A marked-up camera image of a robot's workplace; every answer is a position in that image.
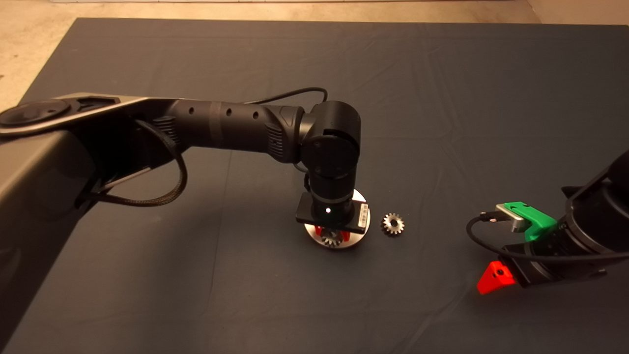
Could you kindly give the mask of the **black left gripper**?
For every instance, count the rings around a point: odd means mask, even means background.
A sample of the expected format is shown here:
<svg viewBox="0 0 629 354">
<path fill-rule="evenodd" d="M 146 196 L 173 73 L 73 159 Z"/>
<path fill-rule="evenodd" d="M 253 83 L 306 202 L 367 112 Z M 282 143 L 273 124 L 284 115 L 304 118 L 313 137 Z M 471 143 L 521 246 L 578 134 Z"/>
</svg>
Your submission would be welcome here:
<svg viewBox="0 0 629 354">
<path fill-rule="evenodd" d="M 321 236 L 323 228 L 328 228 L 341 231 L 342 242 L 349 242 L 351 233 L 363 235 L 368 230 L 369 204 L 359 191 L 355 191 L 351 199 L 337 204 L 323 203 L 304 192 L 297 204 L 296 220 L 315 226 L 316 236 Z"/>
</svg>

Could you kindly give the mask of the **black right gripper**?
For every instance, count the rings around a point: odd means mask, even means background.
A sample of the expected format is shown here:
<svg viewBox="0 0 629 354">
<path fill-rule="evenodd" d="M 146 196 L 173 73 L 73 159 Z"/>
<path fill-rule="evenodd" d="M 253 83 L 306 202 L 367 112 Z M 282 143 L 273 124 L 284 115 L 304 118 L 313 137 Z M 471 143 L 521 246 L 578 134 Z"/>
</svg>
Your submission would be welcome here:
<svg viewBox="0 0 629 354">
<path fill-rule="evenodd" d="M 556 230 L 531 242 L 503 246 L 504 251 L 528 256 L 591 255 L 567 230 Z M 570 264 L 535 262 L 501 257 L 501 262 L 490 262 L 478 283 L 481 295 L 516 285 L 524 288 L 555 282 L 580 282 L 598 279 L 607 274 L 607 261 L 588 261 Z"/>
</svg>

